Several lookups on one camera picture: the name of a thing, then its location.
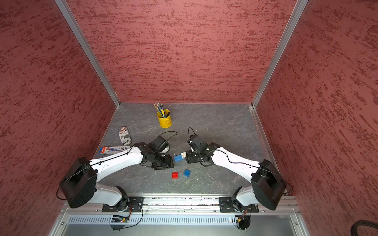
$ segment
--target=gray marble floor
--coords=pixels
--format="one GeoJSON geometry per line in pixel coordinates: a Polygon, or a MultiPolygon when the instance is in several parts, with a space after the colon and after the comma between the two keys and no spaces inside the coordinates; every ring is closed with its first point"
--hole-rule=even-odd
{"type": "MultiPolygon", "coordinates": [[[[156,109],[152,104],[122,103],[111,123],[101,146],[121,146],[118,128],[127,126],[134,143],[153,141],[165,131],[179,134],[169,140],[171,156],[190,149],[186,143],[188,127],[192,127],[208,144],[215,142],[225,149],[251,160],[263,160],[261,145],[248,106],[245,104],[164,104],[172,116],[172,126],[159,126],[156,109]]],[[[168,138],[172,133],[164,134],[168,138]]],[[[104,157],[96,154],[94,158],[104,157]]],[[[175,168],[155,171],[133,165],[117,171],[103,180],[105,185],[119,185],[127,193],[190,193],[232,194],[239,186],[248,186],[247,180],[220,166],[203,167],[199,163],[175,163],[175,168]],[[183,175],[185,169],[190,177],[183,175]],[[178,179],[172,179],[178,172],[178,179]]]]}

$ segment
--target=metal panel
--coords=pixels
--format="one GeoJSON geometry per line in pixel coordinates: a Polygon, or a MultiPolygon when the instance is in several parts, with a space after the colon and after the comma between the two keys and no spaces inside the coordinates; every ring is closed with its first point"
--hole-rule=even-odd
{"type": "Polygon", "coordinates": [[[88,41],[86,40],[83,32],[81,31],[79,24],[75,20],[75,17],[73,16],[67,2],[65,0],[55,0],[56,4],[58,5],[60,11],[62,12],[64,18],[66,19],[68,25],[70,26],[72,32],[76,36],[77,40],[79,41],[81,47],[83,48],[85,54],[87,55],[88,59],[93,65],[93,68],[97,72],[98,76],[100,77],[102,83],[104,84],[106,90],[108,91],[109,95],[113,99],[113,102],[117,106],[117,108],[120,105],[120,100],[118,99],[118,96],[116,92],[114,91],[112,85],[110,84],[108,78],[105,75],[104,70],[101,68],[100,63],[98,62],[94,52],[92,51],[91,47],[88,44],[88,41]]]}
{"type": "Polygon", "coordinates": [[[296,236],[288,216],[255,216],[250,227],[239,231],[234,225],[137,225],[121,231],[112,231],[109,225],[68,225],[67,236],[296,236]]]}
{"type": "Polygon", "coordinates": [[[277,66],[277,63],[280,60],[281,55],[284,52],[287,43],[289,42],[291,34],[293,33],[294,28],[297,25],[299,18],[301,17],[301,14],[302,14],[302,12],[303,12],[306,4],[307,4],[307,1],[308,0],[298,0],[297,3],[295,4],[295,7],[293,9],[293,13],[291,14],[290,19],[289,19],[289,21],[286,25],[286,28],[283,31],[283,34],[282,34],[282,37],[280,39],[280,42],[278,43],[277,49],[274,52],[273,58],[270,61],[269,67],[266,70],[266,73],[265,73],[264,78],[262,79],[261,85],[260,85],[259,89],[257,90],[255,98],[253,99],[252,105],[254,107],[257,106],[257,104],[258,104],[258,102],[259,102],[259,100],[260,100],[269,80],[270,80],[270,77],[272,76],[274,69],[277,66]]]}
{"type": "Polygon", "coordinates": [[[117,113],[118,109],[119,109],[119,106],[117,106],[116,110],[115,110],[114,113],[113,113],[112,119],[110,120],[108,126],[106,127],[106,130],[105,130],[105,132],[104,132],[104,134],[103,134],[103,136],[102,136],[102,138],[101,138],[101,141],[100,141],[100,143],[99,143],[99,145],[98,145],[98,147],[97,147],[97,149],[96,149],[96,152],[95,152],[94,155],[93,155],[93,159],[96,157],[96,155],[100,152],[100,149],[103,147],[103,145],[102,145],[102,144],[103,144],[103,141],[104,141],[104,139],[105,139],[106,134],[108,133],[108,130],[110,129],[110,126],[111,126],[112,123],[113,123],[114,117],[116,116],[116,113],[117,113]]]}
{"type": "MultiPolygon", "coordinates": [[[[219,197],[217,195],[199,194],[129,194],[130,196],[144,197],[143,210],[145,215],[150,214],[174,214],[174,215],[209,215],[209,214],[239,214],[221,213],[219,209],[219,197]]],[[[283,196],[277,206],[272,211],[258,204],[259,212],[252,215],[292,215],[301,214],[295,196],[283,196]]],[[[68,204],[63,207],[66,214],[88,214],[88,215],[109,215],[102,212],[102,205],[86,204],[82,207],[71,209],[68,204]]]]}
{"type": "MultiPolygon", "coordinates": [[[[134,225],[142,214],[132,213],[127,223],[112,223],[112,215],[70,215],[67,225],[134,225]]],[[[143,214],[140,225],[234,225],[235,215],[147,215],[143,214]]]]}
{"type": "Polygon", "coordinates": [[[252,106],[250,105],[249,106],[249,111],[251,112],[252,120],[253,120],[253,123],[255,124],[255,129],[257,130],[257,133],[259,134],[259,140],[260,140],[261,148],[262,148],[262,150],[264,152],[265,158],[268,159],[270,162],[272,162],[273,165],[278,170],[278,166],[277,166],[276,160],[273,157],[272,150],[270,149],[269,142],[268,142],[268,140],[266,138],[264,129],[263,129],[262,124],[260,122],[260,118],[259,118],[259,116],[257,114],[256,107],[253,106],[253,105],[252,106]]]}

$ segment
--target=ventilation grille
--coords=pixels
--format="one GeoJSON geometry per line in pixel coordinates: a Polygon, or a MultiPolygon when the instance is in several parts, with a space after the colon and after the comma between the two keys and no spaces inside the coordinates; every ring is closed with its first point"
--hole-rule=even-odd
{"type": "MultiPolygon", "coordinates": [[[[128,223],[110,223],[110,215],[71,215],[67,224],[81,225],[134,225],[139,222],[141,215],[131,215],[128,223]]],[[[233,225],[235,224],[234,215],[215,215],[215,216],[171,216],[171,215],[144,215],[139,224],[144,225],[233,225]]]]}

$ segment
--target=yellow pencil cup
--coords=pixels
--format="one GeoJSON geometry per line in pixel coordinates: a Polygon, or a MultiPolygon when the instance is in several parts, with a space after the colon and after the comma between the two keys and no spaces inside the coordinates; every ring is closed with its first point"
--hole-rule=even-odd
{"type": "MultiPolygon", "coordinates": [[[[164,112],[168,114],[169,110],[164,109],[164,112]]],[[[170,119],[170,114],[167,118],[163,118],[160,114],[160,112],[157,112],[156,115],[158,116],[160,126],[162,128],[169,128],[172,125],[172,120],[170,119]]]]}

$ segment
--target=white robotic arm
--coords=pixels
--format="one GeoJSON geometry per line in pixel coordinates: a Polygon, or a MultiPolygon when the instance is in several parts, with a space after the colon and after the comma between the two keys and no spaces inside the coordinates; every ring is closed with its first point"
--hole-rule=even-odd
{"type": "Polygon", "coordinates": [[[188,139],[191,151],[186,152],[186,161],[200,162],[201,165],[219,165],[248,180],[252,185],[240,187],[232,199],[234,208],[242,212],[251,204],[260,203],[268,209],[275,210],[283,195],[286,182],[274,165],[268,160],[263,162],[248,160],[231,153],[216,143],[207,144],[193,134],[188,139]]]}
{"type": "Polygon", "coordinates": [[[130,150],[111,156],[88,161],[79,158],[71,166],[60,182],[66,200],[71,208],[80,207],[86,203],[114,206],[117,211],[128,208],[126,192],[119,186],[109,187],[98,182],[104,177],[123,168],[150,161],[155,170],[173,168],[174,162],[168,152],[170,145],[158,136],[149,144],[137,143],[130,150]]]}

